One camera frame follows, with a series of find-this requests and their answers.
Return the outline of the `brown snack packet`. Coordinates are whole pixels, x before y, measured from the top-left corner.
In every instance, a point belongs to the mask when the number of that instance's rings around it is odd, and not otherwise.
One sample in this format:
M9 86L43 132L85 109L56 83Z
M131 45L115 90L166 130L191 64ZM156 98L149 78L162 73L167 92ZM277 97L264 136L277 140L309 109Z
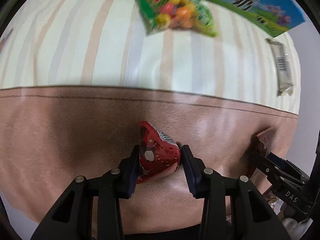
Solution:
M254 171L250 181L256 186L261 194L264 194L271 184L267 181L266 167L263 167L263 161L271 152L274 129L269 127L263 131L255 133L251 138L249 147L249 157Z

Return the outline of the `red foil snack packet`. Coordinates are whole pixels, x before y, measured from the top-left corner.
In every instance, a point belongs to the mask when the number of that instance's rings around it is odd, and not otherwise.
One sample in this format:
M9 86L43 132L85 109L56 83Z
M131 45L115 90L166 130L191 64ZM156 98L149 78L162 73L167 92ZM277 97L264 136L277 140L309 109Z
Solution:
M172 137L147 121L140 122L138 184L175 173L180 161L181 152Z

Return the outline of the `grey barcode snack bar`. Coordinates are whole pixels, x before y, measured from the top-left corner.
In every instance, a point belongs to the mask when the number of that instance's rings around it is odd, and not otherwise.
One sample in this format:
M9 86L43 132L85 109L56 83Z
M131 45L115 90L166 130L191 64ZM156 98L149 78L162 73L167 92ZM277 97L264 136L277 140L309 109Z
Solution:
M278 96L292 95L293 94L293 79L291 75L290 63L288 61L288 53L283 43L275 40L274 38L266 38L267 43L270 45L273 58L276 64L277 77L278 77Z

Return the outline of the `green fruit candy bag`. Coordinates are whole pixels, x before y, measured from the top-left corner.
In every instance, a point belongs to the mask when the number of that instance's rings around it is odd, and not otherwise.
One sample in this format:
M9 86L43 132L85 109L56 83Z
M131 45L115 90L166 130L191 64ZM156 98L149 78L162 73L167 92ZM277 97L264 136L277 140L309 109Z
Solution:
M216 37L214 19L200 0L136 0L148 34L167 29L192 29Z

